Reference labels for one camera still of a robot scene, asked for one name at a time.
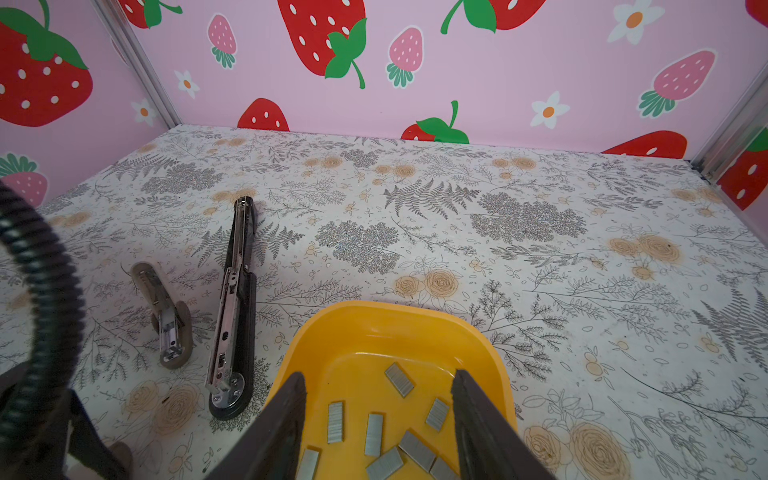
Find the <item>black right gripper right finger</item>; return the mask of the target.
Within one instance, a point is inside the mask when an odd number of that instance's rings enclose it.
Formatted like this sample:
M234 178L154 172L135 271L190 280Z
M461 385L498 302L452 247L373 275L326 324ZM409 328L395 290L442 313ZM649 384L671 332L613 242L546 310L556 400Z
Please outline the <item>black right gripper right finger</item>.
M460 477L553 480L501 412L466 370L451 386Z

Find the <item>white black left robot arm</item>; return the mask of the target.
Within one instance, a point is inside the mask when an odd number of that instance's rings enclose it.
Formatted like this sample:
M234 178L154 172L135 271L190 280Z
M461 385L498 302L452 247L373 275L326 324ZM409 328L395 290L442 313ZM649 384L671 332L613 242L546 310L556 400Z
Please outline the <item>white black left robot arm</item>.
M70 388L63 391L47 425L26 452L12 452L9 446L3 446L1 453L16 463L1 464L3 479L65 479L65 463L70 457L102 479L133 476L130 448L121 442L106 446Z

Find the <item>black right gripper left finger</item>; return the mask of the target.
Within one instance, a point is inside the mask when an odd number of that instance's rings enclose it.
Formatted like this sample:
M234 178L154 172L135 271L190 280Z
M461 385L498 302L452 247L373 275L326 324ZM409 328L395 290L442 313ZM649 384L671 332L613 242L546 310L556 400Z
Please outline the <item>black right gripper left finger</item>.
M293 479L305 422L307 390L302 373L292 373L210 479Z

